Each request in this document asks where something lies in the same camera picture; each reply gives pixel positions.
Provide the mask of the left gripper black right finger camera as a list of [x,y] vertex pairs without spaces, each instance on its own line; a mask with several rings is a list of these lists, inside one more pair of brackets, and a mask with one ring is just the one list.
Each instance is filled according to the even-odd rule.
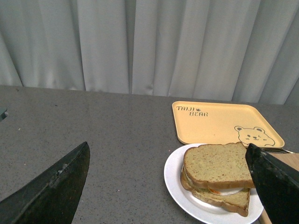
[[299,222],[299,172],[250,143],[245,155],[257,194],[273,224]]

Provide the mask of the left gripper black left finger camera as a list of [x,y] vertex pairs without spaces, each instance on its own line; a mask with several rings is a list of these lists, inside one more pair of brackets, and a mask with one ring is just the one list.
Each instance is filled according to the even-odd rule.
[[90,164],[83,142],[39,176],[0,202],[2,224],[70,224]]

